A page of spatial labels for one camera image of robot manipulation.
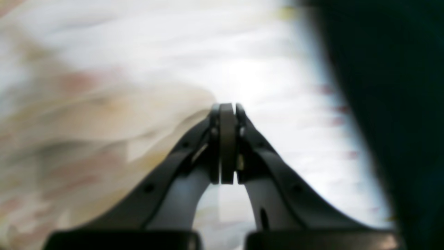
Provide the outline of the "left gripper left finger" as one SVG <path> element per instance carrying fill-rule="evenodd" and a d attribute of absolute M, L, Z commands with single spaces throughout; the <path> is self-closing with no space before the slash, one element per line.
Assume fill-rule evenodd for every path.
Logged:
<path fill-rule="evenodd" d="M 45 250 L 202 250 L 193 231 L 198 202 L 219 181 L 222 112 L 188 130 L 171 152 L 122 201 L 75 229 L 57 231 Z"/>

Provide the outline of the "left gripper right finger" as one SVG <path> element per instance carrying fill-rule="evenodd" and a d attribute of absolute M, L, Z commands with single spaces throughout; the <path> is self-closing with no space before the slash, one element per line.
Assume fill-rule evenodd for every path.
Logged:
<path fill-rule="evenodd" d="M 257 231 L 246 250 L 398 250 L 391 230 L 373 229 L 336 209 L 306 183 L 235 106 L 238 177 L 246 188 Z"/>

